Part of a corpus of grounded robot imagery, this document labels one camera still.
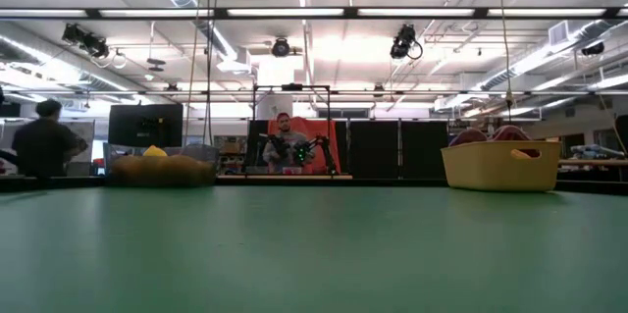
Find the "dark red apple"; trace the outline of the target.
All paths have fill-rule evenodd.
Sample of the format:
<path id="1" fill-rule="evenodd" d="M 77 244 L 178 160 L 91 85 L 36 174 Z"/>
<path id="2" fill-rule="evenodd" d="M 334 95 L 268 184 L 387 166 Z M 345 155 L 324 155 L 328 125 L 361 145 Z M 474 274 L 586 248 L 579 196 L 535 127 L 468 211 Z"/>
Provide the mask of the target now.
<path id="1" fill-rule="evenodd" d="M 492 135 L 492 141 L 531 140 L 531 137 L 522 129 L 513 125 L 504 125 Z"/>
<path id="2" fill-rule="evenodd" d="M 481 131 L 477 129 L 467 129 L 459 133 L 449 144 L 449 147 L 472 143 L 472 142 L 484 142 L 487 141 L 487 136 Z"/>

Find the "white ceiling vent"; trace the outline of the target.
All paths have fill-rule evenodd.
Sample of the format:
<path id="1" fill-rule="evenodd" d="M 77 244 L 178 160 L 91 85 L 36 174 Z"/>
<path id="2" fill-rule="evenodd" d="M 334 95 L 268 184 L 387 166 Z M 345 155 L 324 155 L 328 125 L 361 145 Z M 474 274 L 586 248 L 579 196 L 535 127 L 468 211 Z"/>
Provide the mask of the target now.
<path id="1" fill-rule="evenodd" d="M 549 45 L 557 46 L 569 41 L 568 21 L 562 21 L 548 29 Z"/>

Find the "overhead bar with light strips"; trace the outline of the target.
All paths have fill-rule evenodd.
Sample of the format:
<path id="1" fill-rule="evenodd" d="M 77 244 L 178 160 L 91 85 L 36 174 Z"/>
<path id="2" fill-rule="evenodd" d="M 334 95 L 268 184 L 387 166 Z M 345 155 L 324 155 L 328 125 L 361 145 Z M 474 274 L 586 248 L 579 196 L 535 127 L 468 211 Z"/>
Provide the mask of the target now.
<path id="1" fill-rule="evenodd" d="M 628 7 L 309 7 L 201 9 L 0 9 L 0 21 L 228 20 L 628 20 Z"/>

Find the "black monitor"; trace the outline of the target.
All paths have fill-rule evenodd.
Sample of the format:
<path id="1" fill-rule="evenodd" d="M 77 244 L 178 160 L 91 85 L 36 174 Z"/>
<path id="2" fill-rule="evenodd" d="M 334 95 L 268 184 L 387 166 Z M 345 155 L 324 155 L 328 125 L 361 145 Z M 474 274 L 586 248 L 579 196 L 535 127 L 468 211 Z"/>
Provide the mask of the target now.
<path id="1" fill-rule="evenodd" d="M 179 147 L 183 142 L 183 105 L 112 106 L 108 142 L 131 147 Z"/>

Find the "person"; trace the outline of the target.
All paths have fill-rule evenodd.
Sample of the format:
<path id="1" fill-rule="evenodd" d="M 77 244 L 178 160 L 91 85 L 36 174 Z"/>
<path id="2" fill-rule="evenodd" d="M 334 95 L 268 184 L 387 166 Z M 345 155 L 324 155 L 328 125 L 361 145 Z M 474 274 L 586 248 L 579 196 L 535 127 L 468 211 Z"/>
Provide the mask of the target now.
<path id="1" fill-rule="evenodd" d="M 278 131 L 267 138 L 262 156 L 271 174 L 291 173 L 300 169 L 302 174 L 312 174 L 313 151 L 304 152 L 301 146 L 308 141 L 305 134 L 291 127 L 291 118 L 280 113 L 276 119 Z"/>
<path id="2" fill-rule="evenodd" d="M 86 141 L 59 122 L 60 102 L 47 99 L 35 107 L 38 118 L 21 126 L 11 148 L 19 173 L 28 177 L 54 178 L 66 175 L 65 165 L 87 148 Z"/>

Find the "black partition panel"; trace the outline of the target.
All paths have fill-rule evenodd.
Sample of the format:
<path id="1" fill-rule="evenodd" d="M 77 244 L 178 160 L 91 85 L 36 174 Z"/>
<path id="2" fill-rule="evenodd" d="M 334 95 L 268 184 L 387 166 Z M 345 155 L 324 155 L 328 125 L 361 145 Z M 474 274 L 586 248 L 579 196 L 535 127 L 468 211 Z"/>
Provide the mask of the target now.
<path id="1" fill-rule="evenodd" d="M 441 150 L 447 145 L 446 123 L 402 122 L 402 177 L 409 180 L 444 180 Z"/>
<path id="2" fill-rule="evenodd" d="M 348 165 L 355 179 L 398 177 L 397 121 L 352 121 L 349 133 Z"/>

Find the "clear plastic bin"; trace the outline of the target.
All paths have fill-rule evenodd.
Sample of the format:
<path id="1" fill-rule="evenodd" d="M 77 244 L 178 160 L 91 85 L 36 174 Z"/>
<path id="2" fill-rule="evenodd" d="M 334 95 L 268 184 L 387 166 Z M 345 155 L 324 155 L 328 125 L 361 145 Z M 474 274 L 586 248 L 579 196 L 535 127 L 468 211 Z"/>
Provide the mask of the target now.
<path id="1" fill-rule="evenodd" d="M 213 185 L 217 179 L 219 150 L 205 144 L 191 144 L 185 147 L 164 147 L 168 156 L 157 164 L 156 180 L 148 186 L 120 185 L 110 178 L 113 163 L 122 156 L 143 156 L 146 150 L 140 149 L 137 155 L 117 156 L 106 176 L 109 185 L 134 187 L 200 187 Z"/>

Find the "yellow plastic basket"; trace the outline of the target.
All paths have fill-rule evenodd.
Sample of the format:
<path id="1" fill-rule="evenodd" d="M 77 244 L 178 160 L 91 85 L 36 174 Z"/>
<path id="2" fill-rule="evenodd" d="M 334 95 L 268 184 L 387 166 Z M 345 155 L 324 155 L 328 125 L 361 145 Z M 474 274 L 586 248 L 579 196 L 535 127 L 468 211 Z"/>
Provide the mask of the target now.
<path id="1" fill-rule="evenodd" d="M 561 144 L 503 140 L 459 144 L 441 150 L 447 184 L 499 192 L 544 192 L 556 185 Z"/>

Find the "wooden background table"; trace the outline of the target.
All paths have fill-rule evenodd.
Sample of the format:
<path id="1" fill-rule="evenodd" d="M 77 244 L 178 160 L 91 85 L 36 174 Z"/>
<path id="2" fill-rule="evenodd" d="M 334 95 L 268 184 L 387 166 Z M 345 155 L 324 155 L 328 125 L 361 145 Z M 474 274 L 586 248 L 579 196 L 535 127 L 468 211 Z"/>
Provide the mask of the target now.
<path id="1" fill-rule="evenodd" d="M 628 167 L 628 160 L 588 160 L 564 159 L 559 160 L 560 166 L 592 166 L 592 167 Z"/>

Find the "black background station frame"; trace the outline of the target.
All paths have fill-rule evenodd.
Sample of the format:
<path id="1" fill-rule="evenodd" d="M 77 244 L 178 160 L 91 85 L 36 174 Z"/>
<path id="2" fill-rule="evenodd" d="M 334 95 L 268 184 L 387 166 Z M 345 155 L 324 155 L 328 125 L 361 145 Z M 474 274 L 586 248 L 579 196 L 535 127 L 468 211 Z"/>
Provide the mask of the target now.
<path id="1" fill-rule="evenodd" d="M 267 135 L 266 129 L 268 127 L 268 123 L 270 121 L 274 121 L 280 113 L 287 113 L 291 117 L 298 117 L 293 111 L 293 103 L 296 97 L 303 95 L 308 97 L 310 101 L 314 103 L 322 93 L 326 94 L 323 97 L 323 100 L 326 103 L 326 106 L 330 107 L 331 91 L 327 85 L 308 85 L 294 82 L 281 85 L 254 85 L 252 92 L 252 120 L 249 124 L 249 131 L 251 131 L 251 124 L 256 122 L 258 131 L 255 131 L 254 134 Z M 247 158 L 251 167 L 262 163 L 268 168 L 267 163 L 263 160 L 262 152 L 261 157 L 256 156 L 255 151 L 253 151 L 253 155 Z M 295 173 L 271 175 L 300 176 L 305 174 Z"/>

